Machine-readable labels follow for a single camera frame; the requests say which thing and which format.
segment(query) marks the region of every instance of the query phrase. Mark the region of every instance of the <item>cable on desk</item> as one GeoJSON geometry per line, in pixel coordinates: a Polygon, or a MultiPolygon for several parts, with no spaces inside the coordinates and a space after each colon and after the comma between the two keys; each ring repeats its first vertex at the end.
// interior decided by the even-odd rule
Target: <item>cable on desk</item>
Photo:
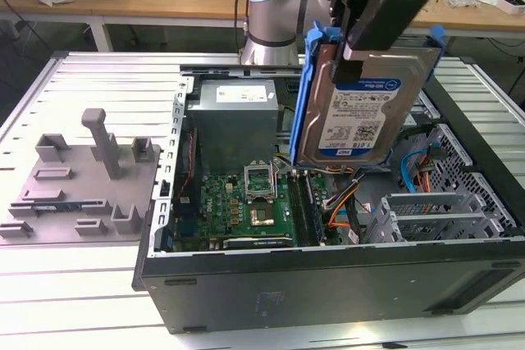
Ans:
{"type": "Polygon", "coordinates": [[[518,78],[516,78],[516,80],[514,81],[512,86],[510,87],[509,92],[507,93],[509,96],[513,92],[514,88],[516,88],[518,86],[518,82],[523,77],[523,74],[525,74],[525,67],[523,67],[523,70],[519,73],[518,78]]]}
{"type": "Polygon", "coordinates": [[[494,40],[495,42],[497,42],[498,44],[501,44],[505,47],[509,47],[509,48],[516,48],[516,47],[521,47],[522,45],[525,44],[525,40],[523,40],[521,43],[517,43],[517,44],[505,44],[505,43],[502,43],[501,41],[498,41],[496,39],[492,39],[494,40]]]}
{"type": "Polygon", "coordinates": [[[7,0],[3,0],[4,3],[6,3],[7,7],[9,8],[9,10],[11,10],[13,12],[13,14],[15,14],[22,22],[24,22],[24,25],[29,27],[30,30],[33,32],[33,34],[42,42],[42,44],[44,45],[44,47],[49,50],[50,52],[52,52],[53,50],[51,49],[51,47],[49,46],[49,44],[44,40],[42,39],[42,37],[40,36],[40,34],[38,34],[36,32],[36,30],[30,25],[30,23],[24,19],[23,16],[21,16],[17,10],[15,10],[15,8],[7,1],[7,0]]]}
{"type": "Polygon", "coordinates": [[[235,0],[234,2],[234,11],[233,11],[233,35],[235,36],[235,49],[237,51],[237,54],[239,54],[239,38],[237,37],[237,17],[238,17],[238,11],[237,8],[239,7],[239,0],[235,0]]]}
{"type": "Polygon", "coordinates": [[[498,51],[504,53],[504,54],[507,55],[508,57],[516,57],[516,58],[518,58],[518,59],[519,59],[520,57],[523,57],[523,55],[514,55],[513,53],[508,53],[508,52],[504,51],[503,49],[501,49],[500,47],[498,47],[498,46],[494,43],[493,39],[488,39],[488,40],[489,40],[489,43],[491,43],[492,46],[493,46],[495,49],[497,49],[498,51]]]}

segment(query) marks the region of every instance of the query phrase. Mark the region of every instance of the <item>green circuit board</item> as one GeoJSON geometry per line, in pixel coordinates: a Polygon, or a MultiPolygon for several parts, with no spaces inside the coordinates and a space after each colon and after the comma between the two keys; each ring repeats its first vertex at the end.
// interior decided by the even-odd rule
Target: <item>green circuit board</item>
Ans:
{"type": "MultiPolygon", "coordinates": [[[[265,179],[257,184],[269,187],[265,179]]],[[[197,224],[199,237],[229,238],[231,236],[280,236],[294,237],[287,186],[278,185],[274,203],[247,204],[244,196],[244,175],[209,175],[201,189],[200,220],[197,224]],[[253,225],[251,212],[266,205],[272,209],[272,224],[253,225]]]]}
{"type": "MultiPolygon", "coordinates": [[[[244,174],[204,176],[198,219],[179,221],[174,229],[178,250],[209,250],[213,243],[225,239],[257,237],[288,238],[297,246],[287,176],[277,175],[272,202],[258,199],[250,204],[244,192],[244,174]]],[[[328,195],[325,178],[311,173],[310,179],[320,207],[328,195]]],[[[250,186],[249,190],[269,189],[267,173],[250,176],[250,186]]]]}

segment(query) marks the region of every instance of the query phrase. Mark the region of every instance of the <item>computer case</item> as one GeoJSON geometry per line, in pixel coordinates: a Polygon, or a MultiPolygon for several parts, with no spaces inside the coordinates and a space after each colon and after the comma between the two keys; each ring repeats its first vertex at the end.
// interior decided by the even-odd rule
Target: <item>computer case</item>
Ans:
{"type": "MultiPolygon", "coordinates": [[[[144,222],[134,288],[149,292],[168,331],[179,334],[464,314],[522,279],[523,188],[436,79],[423,95],[443,125],[422,134],[421,145],[439,141],[447,152],[433,190],[437,197],[482,195],[497,212],[501,237],[484,228],[479,239],[457,233],[339,248],[152,254],[148,244],[156,237],[149,230],[165,220],[156,204],[144,222]]],[[[407,144],[414,149],[415,140],[407,144]]],[[[379,185],[372,182],[370,193],[383,195],[379,185]]],[[[408,208],[398,213],[414,223],[434,210],[408,208]]],[[[407,229],[422,234],[423,227],[407,229]]]]}

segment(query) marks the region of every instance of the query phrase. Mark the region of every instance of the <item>table leg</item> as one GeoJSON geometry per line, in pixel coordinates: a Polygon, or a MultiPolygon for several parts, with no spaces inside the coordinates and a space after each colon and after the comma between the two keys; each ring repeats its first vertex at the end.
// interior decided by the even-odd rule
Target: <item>table leg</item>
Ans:
{"type": "Polygon", "coordinates": [[[162,27],[162,42],[161,42],[161,45],[167,45],[167,27],[166,26],[163,26],[162,27]]]}
{"type": "Polygon", "coordinates": [[[20,37],[12,20],[0,20],[0,28],[6,32],[7,37],[11,40],[17,40],[20,37]]]}
{"type": "Polygon", "coordinates": [[[105,25],[102,22],[89,22],[89,26],[91,27],[91,33],[93,34],[93,37],[95,39],[95,43],[97,44],[97,49],[99,52],[112,52],[113,46],[112,41],[109,37],[109,33],[107,32],[107,25],[105,25]]]}

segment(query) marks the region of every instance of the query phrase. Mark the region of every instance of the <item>computer case side panel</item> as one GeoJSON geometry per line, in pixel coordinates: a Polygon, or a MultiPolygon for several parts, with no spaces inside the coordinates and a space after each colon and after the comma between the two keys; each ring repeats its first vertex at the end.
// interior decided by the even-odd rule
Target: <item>computer case side panel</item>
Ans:
{"type": "Polygon", "coordinates": [[[463,314],[525,276],[521,242],[146,259],[171,333],[463,314]]]}

